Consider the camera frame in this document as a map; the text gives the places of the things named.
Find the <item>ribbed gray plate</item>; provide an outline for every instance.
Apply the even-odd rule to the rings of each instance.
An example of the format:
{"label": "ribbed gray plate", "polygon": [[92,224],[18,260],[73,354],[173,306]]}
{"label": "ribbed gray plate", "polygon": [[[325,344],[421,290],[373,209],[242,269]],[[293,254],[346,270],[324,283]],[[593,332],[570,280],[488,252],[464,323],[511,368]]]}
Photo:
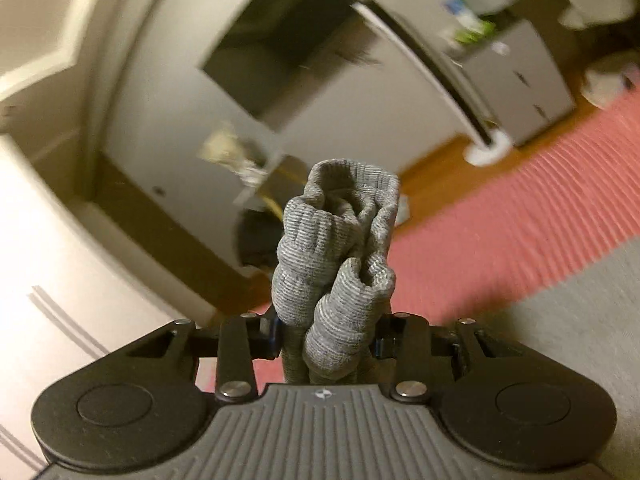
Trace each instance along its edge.
{"label": "ribbed gray plate", "polygon": [[[52,466],[42,480],[104,480]],[[423,406],[376,386],[273,385],[221,409],[191,448],[122,480],[604,480],[595,466],[548,475],[482,462],[453,444]]]}

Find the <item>red rug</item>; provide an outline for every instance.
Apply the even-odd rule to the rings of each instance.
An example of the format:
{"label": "red rug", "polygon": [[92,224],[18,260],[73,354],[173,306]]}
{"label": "red rug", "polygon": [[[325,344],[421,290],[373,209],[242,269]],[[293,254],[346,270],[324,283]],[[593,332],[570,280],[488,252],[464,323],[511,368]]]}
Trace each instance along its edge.
{"label": "red rug", "polygon": [[[521,300],[640,235],[640,92],[396,238],[395,312],[432,324]],[[260,387],[279,361],[255,362]]]}

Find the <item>metal screw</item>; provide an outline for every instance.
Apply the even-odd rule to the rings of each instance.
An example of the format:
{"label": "metal screw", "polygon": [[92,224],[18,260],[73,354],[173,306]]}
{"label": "metal screw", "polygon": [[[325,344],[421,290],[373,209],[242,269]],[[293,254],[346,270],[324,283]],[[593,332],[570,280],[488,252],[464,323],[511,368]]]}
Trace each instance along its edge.
{"label": "metal screw", "polygon": [[427,392],[427,386],[418,381],[403,381],[396,386],[396,392],[403,397],[420,397]]}
{"label": "metal screw", "polygon": [[220,393],[225,397],[237,399],[251,393],[251,385],[246,381],[229,381],[220,386]]}

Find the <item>drawer handle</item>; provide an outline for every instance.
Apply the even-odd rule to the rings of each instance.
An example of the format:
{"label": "drawer handle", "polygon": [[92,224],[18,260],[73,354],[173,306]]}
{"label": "drawer handle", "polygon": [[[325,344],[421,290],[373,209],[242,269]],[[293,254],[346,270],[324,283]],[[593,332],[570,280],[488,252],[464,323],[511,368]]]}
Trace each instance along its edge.
{"label": "drawer handle", "polygon": [[527,81],[527,78],[525,78],[520,72],[515,72],[515,75],[518,76],[518,79],[520,79],[520,81],[522,81],[525,86],[531,88],[531,85],[529,84],[529,81]]}
{"label": "drawer handle", "polygon": [[540,116],[545,120],[548,121],[549,118],[546,116],[545,111],[539,107],[538,105],[533,105],[533,107],[536,109],[536,111],[540,114]]}

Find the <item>gray knitted cloth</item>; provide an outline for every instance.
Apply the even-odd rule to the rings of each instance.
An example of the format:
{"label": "gray knitted cloth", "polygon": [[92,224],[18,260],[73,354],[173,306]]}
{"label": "gray knitted cloth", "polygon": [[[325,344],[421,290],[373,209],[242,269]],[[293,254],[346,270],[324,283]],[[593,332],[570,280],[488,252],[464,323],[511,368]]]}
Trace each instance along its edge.
{"label": "gray knitted cloth", "polygon": [[287,204],[271,286],[287,382],[377,380],[368,345],[396,286],[386,255],[398,199],[395,175],[328,160]]}

